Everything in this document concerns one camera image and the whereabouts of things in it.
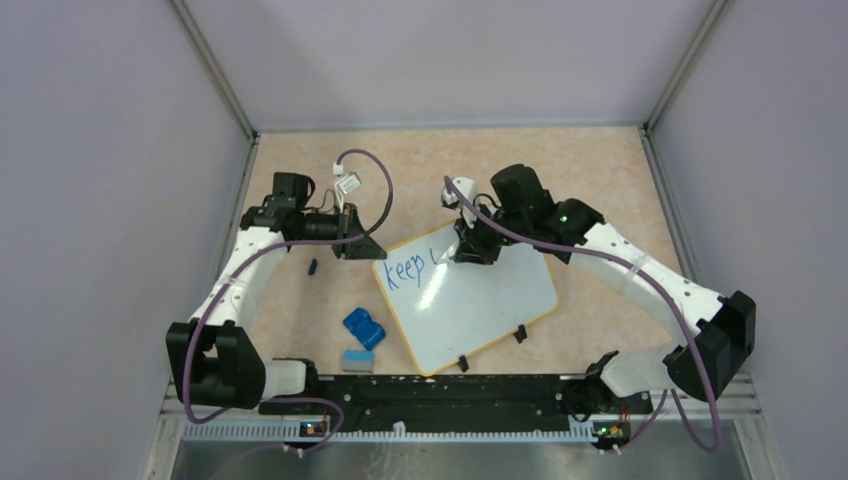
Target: gray eraser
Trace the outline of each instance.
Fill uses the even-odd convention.
[[[374,373],[374,352],[346,350],[342,354],[342,371],[351,373]]]

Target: whiteboard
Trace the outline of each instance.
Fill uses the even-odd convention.
[[[559,305],[545,258],[529,245],[503,248],[494,265],[440,264],[456,240],[449,224],[400,244],[386,260],[373,263],[398,330],[424,376],[457,363],[462,355],[470,357]]]

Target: wooden table surface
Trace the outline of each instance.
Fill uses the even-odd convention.
[[[311,176],[318,191],[332,187],[331,163],[348,148],[364,148],[389,169],[395,185],[388,220],[373,236],[390,248],[456,218],[441,208],[444,175],[478,181],[503,167],[533,167],[554,200],[579,198],[659,261],[678,270],[668,226],[635,127],[520,128],[322,132],[262,135],[245,208],[271,192],[273,173]],[[370,160],[345,161],[363,186],[347,197],[366,228],[383,209],[385,181]],[[307,270],[318,260],[314,276]],[[569,373],[610,350],[638,350],[669,340],[659,325],[614,288],[575,268],[550,262],[560,293],[557,311],[528,327],[519,345],[504,340],[468,359],[468,373]],[[336,260],[329,247],[298,247],[277,268],[262,297],[250,337],[263,358],[313,360],[321,373],[340,373],[344,350],[361,349],[342,320],[363,307],[386,329],[374,350],[376,373],[416,373],[380,291],[370,261]],[[443,373],[460,373],[454,366]]]

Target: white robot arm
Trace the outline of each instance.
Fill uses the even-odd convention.
[[[548,244],[600,252],[601,256],[572,255],[536,247],[605,280],[659,322],[672,341],[641,351],[612,352],[590,367],[589,373],[599,376],[618,397],[645,390],[678,388],[705,400],[704,387],[681,326],[666,300],[637,275],[641,270],[656,280],[680,309],[685,327],[695,338],[707,367],[711,387],[716,397],[721,394],[753,350],[756,310],[753,300],[738,291],[726,298],[680,276],[633,245],[603,215],[579,200],[555,203],[532,168],[520,164],[507,167],[492,177],[492,186],[501,205],[491,209],[478,200],[480,195],[472,179],[454,178],[452,188],[442,190],[442,205],[461,210],[454,225],[458,240],[445,257],[454,262],[486,265],[497,260],[503,246],[515,243],[476,219],[475,212],[461,204],[453,190],[470,199],[480,214],[506,230]],[[619,257],[632,267],[625,268],[602,258],[603,254]]]
[[[294,173],[274,174],[273,192],[261,206],[249,208],[242,216],[230,259],[210,294],[189,322],[173,323],[168,330],[168,356],[180,401],[191,338],[198,327],[201,330],[191,356],[188,382],[191,403],[251,409],[261,400],[304,391],[306,361],[264,362],[253,348],[248,332],[271,274],[288,252],[282,247],[284,242],[333,244],[336,257],[343,259],[386,258],[386,251],[363,230],[356,206],[344,202],[343,194],[356,186],[355,174],[340,176],[336,181],[336,206],[330,213],[319,212],[306,207],[315,191],[311,178]],[[214,308],[210,308],[212,302],[217,302]],[[204,314],[208,318],[202,325]],[[212,347],[217,356],[205,354]]]

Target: white wall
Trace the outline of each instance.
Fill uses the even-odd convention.
[[[758,303],[748,368],[794,478],[844,478],[848,2],[740,0],[658,132],[708,282]]]
[[[260,130],[635,123],[712,0],[188,0]]]
[[[164,0],[0,4],[0,470],[137,478],[246,140]]]

